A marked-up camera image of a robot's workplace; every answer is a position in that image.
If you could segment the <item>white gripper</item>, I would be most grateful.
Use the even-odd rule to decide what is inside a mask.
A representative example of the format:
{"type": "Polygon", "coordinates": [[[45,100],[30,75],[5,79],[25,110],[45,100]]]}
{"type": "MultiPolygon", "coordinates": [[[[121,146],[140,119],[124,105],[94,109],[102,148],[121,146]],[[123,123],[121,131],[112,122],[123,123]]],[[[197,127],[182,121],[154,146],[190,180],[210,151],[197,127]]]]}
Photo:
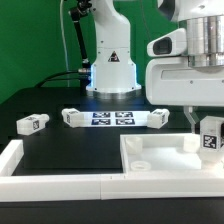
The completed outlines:
{"type": "Polygon", "coordinates": [[[176,29],[147,45],[152,60],[146,67],[145,89],[153,105],[184,106],[191,133],[199,118],[193,106],[224,106],[224,68],[191,68],[182,56],[187,49],[184,28],[176,29]]]}

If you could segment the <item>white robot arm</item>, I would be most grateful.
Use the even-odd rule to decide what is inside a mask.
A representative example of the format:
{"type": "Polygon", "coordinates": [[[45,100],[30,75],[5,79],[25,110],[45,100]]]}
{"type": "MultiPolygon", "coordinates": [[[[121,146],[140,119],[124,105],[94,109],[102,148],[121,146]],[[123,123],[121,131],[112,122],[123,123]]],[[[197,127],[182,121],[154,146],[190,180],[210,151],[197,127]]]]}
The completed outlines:
{"type": "Polygon", "coordinates": [[[125,98],[141,90],[153,105],[224,107],[224,0],[156,0],[157,10],[177,24],[146,46],[145,83],[137,82],[131,23],[116,0],[76,0],[69,14],[76,28],[93,17],[96,58],[88,60],[78,33],[82,63],[90,76],[84,90],[98,98],[125,98]]]}

